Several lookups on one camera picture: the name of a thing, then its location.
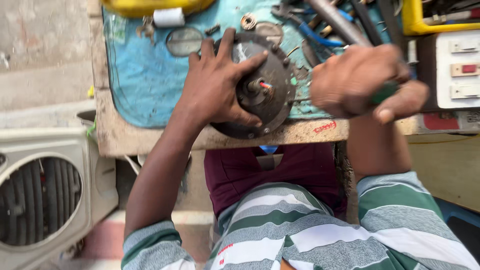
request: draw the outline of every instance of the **shirt sleeve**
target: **shirt sleeve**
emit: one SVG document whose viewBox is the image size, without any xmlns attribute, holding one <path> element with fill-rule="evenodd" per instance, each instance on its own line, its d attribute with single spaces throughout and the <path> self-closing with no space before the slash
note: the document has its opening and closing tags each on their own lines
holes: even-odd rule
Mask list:
<svg viewBox="0 0 480 270">
<path fill-rule="evenodd" d="M 415 172 L 365 177 L 357 192 L 360 224 L 402 264 L 480 270 Z"/>
<path fill-rule="evenodd" d="M 131 233 L 123 243 L 122 270 L 194 270 L 193 258 L 181 247 L 171 221 Z"/>
</svg>

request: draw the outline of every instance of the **striped t-shirt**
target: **striped t-shirt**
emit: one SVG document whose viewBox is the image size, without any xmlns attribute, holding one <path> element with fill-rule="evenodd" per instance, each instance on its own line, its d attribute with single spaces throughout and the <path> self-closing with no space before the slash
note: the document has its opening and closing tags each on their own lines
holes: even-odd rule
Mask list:
<svg viewBox="0 0 480 270">
<path fill-rule="evenodd" d="M 301 186 L 254 188 L 219 216 L 204 269 L 279 270 L 283 258 L 298 270 L 480 270 L 415 172 L 366 177 L 357 191 L 351 225 Z M 171 221 L 131 233 L 123 252 L 123 270 L 195 269 Z"/>
</svg>

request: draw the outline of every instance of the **person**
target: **person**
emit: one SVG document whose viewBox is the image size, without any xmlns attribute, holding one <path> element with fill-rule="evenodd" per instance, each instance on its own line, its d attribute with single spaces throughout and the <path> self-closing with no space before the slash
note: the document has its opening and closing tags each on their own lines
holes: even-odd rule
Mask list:
<svg viewBox="0 0 480 270">
<path fill-rule="evenodd" d="M 124 270 L 195 269 L 170 218 L 193 142 L 211 122 L 262 125 L 239 106 L 235 86 L 268 53 L 233 63 L 234 35 L 225 31 L 216 56 L 208 38 L 202 57 L 189 57 L 181 98 L 128 200 Z M 312 104 L 349 118 L 360 225 L 334 217 L 332 208 L 344 203 L 336 200 L 328 144 L 280 147 L 281 163 L 266 172 L 256 163 L 257 149 L 207 151 L 205 176 L 221 238 L 204 269 L 480 269 L 411 170 L 393 121 L 418 112 L 428 89 L 408 79 L 398 58 L 391 45 L 351 46 L 312 73 Z M 372 108 L 370 97 L 388 80 L 400 89 Z"/>
</svg>

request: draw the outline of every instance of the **hand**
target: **hand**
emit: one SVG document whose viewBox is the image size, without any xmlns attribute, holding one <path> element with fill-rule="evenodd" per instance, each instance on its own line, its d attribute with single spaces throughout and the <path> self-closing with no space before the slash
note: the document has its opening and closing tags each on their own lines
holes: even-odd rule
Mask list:
<svg viewBox="0 0 480 270">
<path fill-rule="evenodd" d="M 417 113 L 427 100 L 428 87 L 408 80 L 408 69 L 399 64 L 399 57 L 393 45 L 350 46 L 313 69 L 312 104 L 341 118 L 362 115 L 373 108 L 372 95 L 386 81 L 395 80 L 399 90 L 375 108 L 374 118 L 385 124 Z"/>
<path fill-rule="evenodd" d="M 235 64 L 231 58 L 234 36 L 234 28 L 225 30 L 217 56 L 211 38 L 202 41 L 201 58 L 197 53 L 190 54 L 189 70 L 177 106 L 198 117 L 203 124 L 235 122 L 259 127 L 260 118 L 240 107 L 235 87 L 243 76 L 263 64 L 268 52 Z"/>
</svg>

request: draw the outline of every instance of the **yellow box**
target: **yellow box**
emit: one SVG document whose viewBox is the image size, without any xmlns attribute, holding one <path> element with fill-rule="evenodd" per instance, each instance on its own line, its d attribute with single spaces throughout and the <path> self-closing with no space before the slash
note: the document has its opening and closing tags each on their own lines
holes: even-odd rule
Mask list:
<svg viewBox="0 0 480 270">
<path fill-rule="evenodd" d="M 480 29 L 480 23 L 426 25 L 423 22 L 423 5 L 421 0 L 403 0 L 402 21 L 403 33 L 406 36 L 419 36 L 440 32 Z"/>
<path fill-rule="evenodd" d="M 127 18 L 143 18 L 152 16 L 153 11 L 160 9 L 182 8 L 183 13 L 202 11 L 215 0 L 101 0 L 108 10 Z"/>
</svg>

